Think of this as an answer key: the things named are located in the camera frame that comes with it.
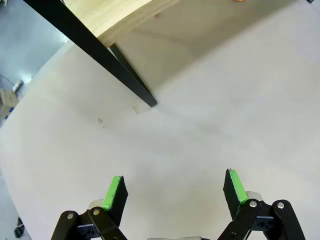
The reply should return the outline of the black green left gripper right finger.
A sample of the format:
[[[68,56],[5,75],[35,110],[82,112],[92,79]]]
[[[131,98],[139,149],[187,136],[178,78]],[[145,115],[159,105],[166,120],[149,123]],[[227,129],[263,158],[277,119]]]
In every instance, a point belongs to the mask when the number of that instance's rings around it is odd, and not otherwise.
[[[259,193],[245,191],[236,170],[226,170],[223,192],[232,221],[220,240],[246,240],[254,231],[263,232],[267,240],[305,239],[291,203],[285,199],[265,203]]]

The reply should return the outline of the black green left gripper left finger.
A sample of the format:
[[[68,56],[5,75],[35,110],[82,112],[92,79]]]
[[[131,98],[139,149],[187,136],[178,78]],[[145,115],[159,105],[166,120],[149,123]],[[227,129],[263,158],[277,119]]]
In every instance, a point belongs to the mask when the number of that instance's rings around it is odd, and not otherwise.
[[[97,206],[84,213],[64,211],[52,234],[53,240],[125,240],[120,223],[128,198],[123,176],[114,176]]]

